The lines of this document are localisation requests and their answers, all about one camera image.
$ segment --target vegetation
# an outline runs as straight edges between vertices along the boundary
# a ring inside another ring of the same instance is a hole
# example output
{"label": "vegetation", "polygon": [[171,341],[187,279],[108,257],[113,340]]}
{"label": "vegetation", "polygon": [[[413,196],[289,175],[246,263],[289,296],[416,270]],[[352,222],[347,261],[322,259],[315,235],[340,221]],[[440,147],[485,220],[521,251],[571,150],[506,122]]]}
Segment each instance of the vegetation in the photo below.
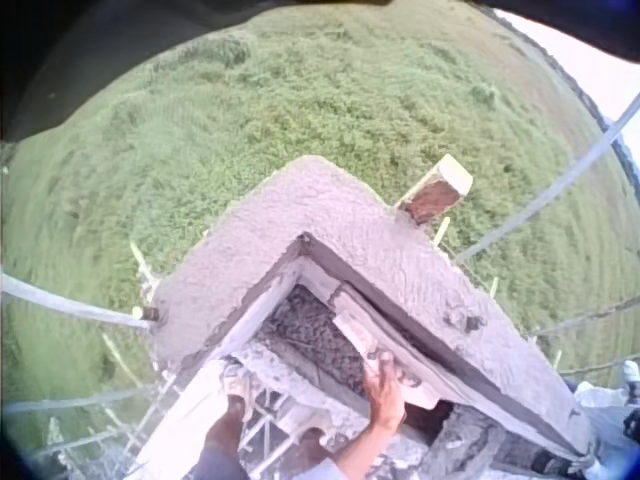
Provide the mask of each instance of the vegetation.
{"label": "vegetation", "polygon": [[[116,310],[137,302],[132,238],[173,271],[229,204],[302,154],[322,155],[394,202],[445,153],[474,175],[452,212],[455,251],[499,225],[586,150],[598,127],[539,52],[448,0],[288,8],[207,35],[129,72],[60,127],[23,141],[3,180],[5,271]],[[469,265],[524,332],[640,289],[640,208],[608,155],[525,228]],[[4,401],[131,386],[104,374],[108,331],[142,378],[142,339],[3,302]],[[633,314],[572,332],[563,366],[640,347]],[[121,406],[135,417],[144,402]],[[65,412],[86,435],[93,411]],[[23,448],[47,418],[15,417]]]}

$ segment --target green grass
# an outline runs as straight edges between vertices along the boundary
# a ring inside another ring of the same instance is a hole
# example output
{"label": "green grass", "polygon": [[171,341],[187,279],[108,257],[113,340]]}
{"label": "green grass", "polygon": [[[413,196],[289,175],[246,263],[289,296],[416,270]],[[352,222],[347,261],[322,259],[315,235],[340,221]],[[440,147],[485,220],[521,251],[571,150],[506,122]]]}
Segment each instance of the green grass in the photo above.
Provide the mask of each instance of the green grass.
{"label": "green grass", "polygon": [[[451,212],[446,242],[460,251],[597,133],[539,54],[518,42],[464,4],[401,0],[273,11],[166,52],[17,147],[3,183],[4,268],[127,311],[139,293],[129,238],[168,274],[225,208],[303,154],[332,160],[392,203],[451,153],[475,178]],[[639,220],[609,155],[470,266],[486,282],[500,277],[497,299],[526,331],[637,292]],[[129,330],[3,303],[5,401],[130,387],[119,370],[103,378],[102,330],[153,379],[145,343]],[[633,321],[619,315],[549,348],[565,350],[564,367],[632,353]],[[121,410],[133,418],[143,408]],[[8,428],[31,448],[43,443],[46,421],[15,417]],[[66,412],[62,433],[82,436],[104,421]]]}

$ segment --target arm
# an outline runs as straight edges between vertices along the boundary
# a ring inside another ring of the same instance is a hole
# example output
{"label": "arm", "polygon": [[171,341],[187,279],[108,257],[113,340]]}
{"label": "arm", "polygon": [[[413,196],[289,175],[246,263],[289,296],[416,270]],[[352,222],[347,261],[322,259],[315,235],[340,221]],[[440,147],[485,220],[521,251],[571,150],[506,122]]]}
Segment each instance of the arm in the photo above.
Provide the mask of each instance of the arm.
{"label": "arm", "polygon": [[380,356],[380,374],[367,365],[364,387],[371,403],[369,426],[342,452],[335,463],[348,480],[360,480],[384,452],[405,417],[404,400],[396,381],[393,356]]}

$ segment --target foot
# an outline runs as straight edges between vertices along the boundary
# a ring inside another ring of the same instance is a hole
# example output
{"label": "foot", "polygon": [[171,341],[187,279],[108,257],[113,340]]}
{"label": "foot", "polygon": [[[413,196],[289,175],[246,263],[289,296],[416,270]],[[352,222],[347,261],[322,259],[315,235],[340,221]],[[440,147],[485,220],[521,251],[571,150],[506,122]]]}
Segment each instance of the foot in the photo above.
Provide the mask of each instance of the foot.
{"label": "foot", "polygon": [[244,403],[242,422],[248,422],[253,416],[255,403],[251,390],[251,373],[241,364],[227,365],[222,374],[222,388],[229,397],[230,408],[240,408],[240,404]]}

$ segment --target sky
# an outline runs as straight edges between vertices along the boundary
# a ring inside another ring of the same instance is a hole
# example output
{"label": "sky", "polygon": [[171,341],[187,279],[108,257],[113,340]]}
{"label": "sky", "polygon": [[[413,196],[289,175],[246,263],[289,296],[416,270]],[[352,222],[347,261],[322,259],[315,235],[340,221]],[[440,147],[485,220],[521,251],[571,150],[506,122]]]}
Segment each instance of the sky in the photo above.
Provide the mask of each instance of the sky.
{"label": "sky", "polygon": [[[604,53],[545,25],[506,12],[496,13],[553,55],[606,117],[617,120],[640,93],[640,65]],[[640,112],[622,135],[636,164],[640,165]]]}

